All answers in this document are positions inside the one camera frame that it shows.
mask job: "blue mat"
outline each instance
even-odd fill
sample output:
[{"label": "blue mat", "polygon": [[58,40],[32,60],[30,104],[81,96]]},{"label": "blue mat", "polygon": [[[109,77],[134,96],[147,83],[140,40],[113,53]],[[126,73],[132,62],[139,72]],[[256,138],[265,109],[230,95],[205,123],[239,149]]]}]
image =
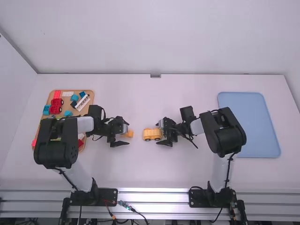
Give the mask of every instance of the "blue mat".
[{"label": "blue mat", "polygon": [[220,92],[219,107],[229,107],[247,136],[238,157],[277,158],[280,147],[264,97],[254,92]]}]

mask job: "wire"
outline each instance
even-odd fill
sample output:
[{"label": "wire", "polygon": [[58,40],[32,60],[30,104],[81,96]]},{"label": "wire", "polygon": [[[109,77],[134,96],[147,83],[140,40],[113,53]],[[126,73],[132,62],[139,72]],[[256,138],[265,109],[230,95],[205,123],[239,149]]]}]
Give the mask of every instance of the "wire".
[{"label": "wire", "polygon": [[227,176],[226,176],[226,180],[225,180],[225,188],[227,187],[227,184],[228,184],[228,182],[229,182],[230,163],[231,163],[231,161],[233,161],[233,156],[234,156],[235,154],[236,154],[236,152],[233,153],[233,154],[229,157],[229,159],[228,159],[228,169],[227,169]]},{"label": "wire", "polygon": [[32,222],[34,225],[38,225],[38,222],[37,222],[38,218],[33,218],[33,219],[29,218],[29,220],[30,220],[30,222]]},{"label": "wire", "polygon": [[144,217],[144,215],[142,215],[141,213],[139,213],[139,212],[136,212],[137,214],[139,214],[139,215],[141,215],[143,218],[144,218],[144,220],[145,220],[145,222],[146,222],[146,224],[148,225],[149,223],[148,223],[148,220],[146,219],[146,217]]},{"label": "wire", "polygon": [[109,222],[109,221],[113,221],[113,219],[108,219],[108,220],[101,220],[101,221],[97,221],[98,223],[103,223],[103,222]]},{"label": "wire", "polygon": [[95,137],[95,136],[93,135],[93,138],[92,138],[92,140],[93,140],[93,141],[98,141],[98,140],[99,140],[100,138],[102,138],[103,136],[100,136],[100,137],[99,137],[99,138],[97,138],[96,140],[94,140],[94,137]]},{"label": "wire", "polygon": [[83,207],[82,207],[82,205],[81,205],[81,206],[80,206],[79,218],[78,218],[78,223],[77,223],[77,224],[79,224],[79,223],[80,223],[82,209],[83,209]]},{"label": "wire", "polygon": [[199,187],[199,186],[192,186],[189,190],[192,190],[193,188],[197,188],[197,189],[203,190],[203,188]]},{"label": "wire", "polygon": [[23,222],[21,222],[21,223],[18,223],[18,224],[15,224],[15,225],[23,225],[23,224],[34,224],[34,225],[38,225],[38,222],[37,222],[37,220],[38,220],[38,218],[28,218],[29,220],[27,220],[27,221],[23,221]]},{"label": "wire", "polygon": [[[227,168],[227,176],[226,176],[226,180],[225,180],[225,188],[227,188],[227,184],[229,182],[229,171],[230,171],[230,163],[231,161],[233,161],[233,156],[236,154],[236,152],[234,152],[228,159],[228,168]],[[221,212],[223,210],[223,207],[221,208],[220,212],[218,213],[217,217],[215,218],[214,221],[209,220],[211,223],[216,222],[216,220],[218,219],[218,217],[220,216]]]},{"label": "wire", "polygon": [[144,217],[144,215],[142,215],[141,213],[137,212],[134,208],[131,209],[132,212],[136,212],[137,214],[139,214],[140,216],[142,216],[146,222],[146,225],[149,225],[148,220],[146,219],[146,217]]},{"label": "wire", "polygon": [[222,210],[223,210],[223,207],[221,208],[220,212],[217,214],[217,217],[215,218],[215,220],[214,220],[214,221],[212,221],[212,220],[209,220],[209,221],[210,221],[211,223],[214,223],[214,222],[216,222],[216,220],[219,218],[219,216],[220,216],[220,214],[221,214]]},{"label": "wire", "polygon": [[187,139],[188,141],[190,141],[197,149],[198,149],[198,146],[193,142],[193,137],[192,136],[186,136],[186,135],[183,135],[178,129],[176,129],[176,128],[173,128],[173,127],[170,127],[169,128],[170,130],[175,130],[181,137],[183,137],[183,138],[185,138],[185,139]]},{"label": "wire", "polygon": [[127,223],[128,221],[129,221],[129,219],[124,220],[123,222],[120,222],[120,221],[118,221],[118,220],[116,219],[117,224],[124,224],[124,223]]},{"label": "wire", "polygon": [[69,177],[67,177],[67,175],[65,174],[65,172],[62,169],[59,168],[53,168],[53,170],[57,170],[60,172],[60,174],[62,174],[64,176],[64,178],[66,178],[66,180],[69,182],[69,184],[72,186],[72,188],[74,188],[76,191],[78,191],[78,188],[75,186],[75,184],[72,183],[72,181],[69,179]]}]

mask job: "wooden tray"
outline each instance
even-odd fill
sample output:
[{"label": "wooden tray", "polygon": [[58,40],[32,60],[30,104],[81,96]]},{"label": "wooden tray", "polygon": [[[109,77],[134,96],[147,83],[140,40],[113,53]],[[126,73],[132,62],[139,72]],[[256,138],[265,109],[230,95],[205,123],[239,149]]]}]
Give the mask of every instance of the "wooden tray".
[{"label": "wooden tray", "polygon": [[[49,96],[48,96],[48,99],[47,99],[47,102],[45,105],[51,105],[51,100],[53,99],[53,96],[54,96],[54,93],[55,93],[56,90],[53,90],[49,93]],[[89,98],[90,98],[90,101],[86,104],[86,106],[79,112],[77,111],[76,109],[74,109],[72,106],[71,106],[71,96],[67,96],[67,97],[63,97],[62,96],[62,93],[63,92],[69,92],[69,91],[73,91],[75,95],[77,95],[79,97],[79,100],[77,102],[80,101],[81,97],[79,95],[80,92],[84,91],[85,94],[87,95],[90,95]],[[60,118],[60,117],[63,117],[64,116],[64,112],[66,110],[70,110],[72,113],[73,113],[73,116],[78,116],[78,115],[85,115],[88,113],[88,110],[89,110],[89,105],[92,105],[93,102],[94,102],[94,92],[92,90],[60,90],[60,97],[59,98],[62,98],[62,100],[64,101],[64,105],[61,107],[62,108],[62,112],[59,113],[59,114],[56,114],[55,117],[56,118]],[[48,115],[48,116],[45,116],[45,115],[42,115],[42,119],[46,119],[46,118],[51,118],[51,114]],[[36,135],[35,135],[35,138],[34,140],[32,141],[32,149],[34,150],[35,148],[35,143],[36,143],[36,140],[37,140],[37,137],[38,137],[38,131],[39,131],[39,126],[37,128],[37,132],[36,132]],[[85,147],[85,143],[86,143],[86,135],[84,135],[84,138],[82,139],[83,141],[83,145],[79,148],[79,152],[81,152],[84,147]]]}]

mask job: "white wall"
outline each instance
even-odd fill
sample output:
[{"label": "white wall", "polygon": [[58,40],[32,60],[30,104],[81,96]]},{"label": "white wall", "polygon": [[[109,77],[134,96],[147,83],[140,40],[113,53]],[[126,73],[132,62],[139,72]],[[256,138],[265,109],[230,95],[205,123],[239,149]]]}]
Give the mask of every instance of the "white wall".
[{"label": "white wall", "polygon": [[0,34],[0,170],[37,73]]},{"label": "white wall", "polygon": [[300,107],[298,0],[0,0],[41,73],[285,74]]}]

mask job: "metal frame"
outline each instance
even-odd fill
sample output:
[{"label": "metal frame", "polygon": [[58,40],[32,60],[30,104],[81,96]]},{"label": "metal frame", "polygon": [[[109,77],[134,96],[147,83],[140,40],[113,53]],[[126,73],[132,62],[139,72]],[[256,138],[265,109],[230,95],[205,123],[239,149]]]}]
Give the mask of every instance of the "metal frame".
[{"label": "metal frame", "polygon": [[[147,219],[214,219],[219,208],[190,208],[188,189],[176,188],[119,188],[118,200],[123,200]],[[59,218],[62,201],[70,196],[66,190],[0,190],[0,217]],[[238,192],[245,201],[248,220],[300,221],[300,193]],[[120,219],[141,217],[127,209],[110,207]],[[79,206],[71,206],[68,217],[77,218]],[[110,218],[105,207],[84,206],[82,218]],[[229,220],[223,210],[219,220]]]}]

